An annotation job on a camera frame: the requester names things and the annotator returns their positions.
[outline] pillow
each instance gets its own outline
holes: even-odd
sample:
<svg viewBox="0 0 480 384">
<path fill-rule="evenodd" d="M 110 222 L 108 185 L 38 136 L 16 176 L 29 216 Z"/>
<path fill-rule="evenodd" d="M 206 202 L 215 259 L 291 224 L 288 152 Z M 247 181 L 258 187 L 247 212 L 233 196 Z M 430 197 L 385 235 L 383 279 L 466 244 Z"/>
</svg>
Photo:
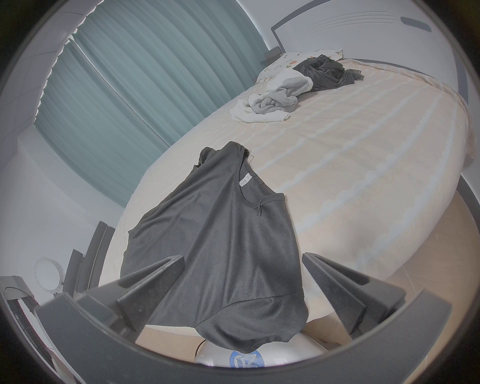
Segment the pillow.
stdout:
<svg viewBox="0 0 480 384">
<path fill-rule="evenodd" d="M 289 52 L 283 53 L 280 58 L 266 67 L 257 77 L 257 83 L 273 79 L 284 68 L 293 68 L 308 58 L 319 57 L 325 55 L 332 60 L 340 60 L 343 57 L 342 50 L 318 49 L 310 52 Z"/>
</svg>

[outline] pillowcase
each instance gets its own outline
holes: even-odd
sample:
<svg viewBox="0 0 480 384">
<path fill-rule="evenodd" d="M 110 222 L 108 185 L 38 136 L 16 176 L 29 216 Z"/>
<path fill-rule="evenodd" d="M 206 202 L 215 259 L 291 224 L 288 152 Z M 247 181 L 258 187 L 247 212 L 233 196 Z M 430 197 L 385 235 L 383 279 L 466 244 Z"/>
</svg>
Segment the pillowcase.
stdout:
<svg viewBox="0 0 480 384">
<path fill-rule="evenodd" d="M 257 77 L 256 83 L 261 83 L 273 79 L 278 73 L 285 68 L 293 68 L 308 58 L 319 57 L 325 55 L 332 60 L 340 60 L 343 57 L 342 50 L 318 49 L 310 52 L 289 52 L 283 53 L 276 61 L 266 67 Z"/>
</svg>

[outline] green curtain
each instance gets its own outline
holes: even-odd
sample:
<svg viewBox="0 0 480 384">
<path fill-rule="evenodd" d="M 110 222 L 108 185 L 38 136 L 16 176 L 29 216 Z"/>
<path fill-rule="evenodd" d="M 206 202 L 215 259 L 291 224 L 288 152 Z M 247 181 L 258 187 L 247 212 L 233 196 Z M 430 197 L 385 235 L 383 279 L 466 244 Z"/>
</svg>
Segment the green curtain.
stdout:
<svg viewBox="0 0 480 384">
<path fill-rule="evenodd" d="M 235 0 L 106 0 L 59 56 L 35 125 L 125 206 L 169 146 L 253 85 L 266 51 Z"/>
</svg>

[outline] black t-shirt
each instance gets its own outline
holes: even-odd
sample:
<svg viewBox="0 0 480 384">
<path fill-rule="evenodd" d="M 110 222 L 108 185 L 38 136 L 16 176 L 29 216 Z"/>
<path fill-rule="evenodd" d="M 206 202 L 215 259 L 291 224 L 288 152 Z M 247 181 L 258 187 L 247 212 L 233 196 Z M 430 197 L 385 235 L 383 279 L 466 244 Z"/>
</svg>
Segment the black t-shirt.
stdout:
<svg viewBox="0 0 480 384">
<path fill-rule="evenodd" d="M 205 148 L 190 175 L 129 231 L 121 276 L 183 255 L 185 270 L 149 324 L 193 327 L 250 353 L 306 323 L 300 258 L 285 196 L 252 171 L 248 150 Z"/>
</svg>

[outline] white label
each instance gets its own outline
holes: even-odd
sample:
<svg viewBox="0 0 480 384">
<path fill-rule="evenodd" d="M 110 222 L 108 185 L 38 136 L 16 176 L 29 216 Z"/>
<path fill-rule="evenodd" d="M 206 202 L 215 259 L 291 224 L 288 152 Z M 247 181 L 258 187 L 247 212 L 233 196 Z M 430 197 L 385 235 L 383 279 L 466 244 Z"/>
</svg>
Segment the white label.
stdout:
<svg viewBox="0 0 480 384">
<path fill-rule="evenodd" d="M 288 360 L 284 357 L 274 359 L 275 365 L 284 365 L 288 363 Z"/>
<path fill-rule="evenodd" d="M 250 173 L 247 173 L 245 177 L 242 180 L 240 180 L 240 186 L 243 187 L 246 183 L 250 181 L 251 178 L 252 177 L 250 176 Z"/>
</svg>

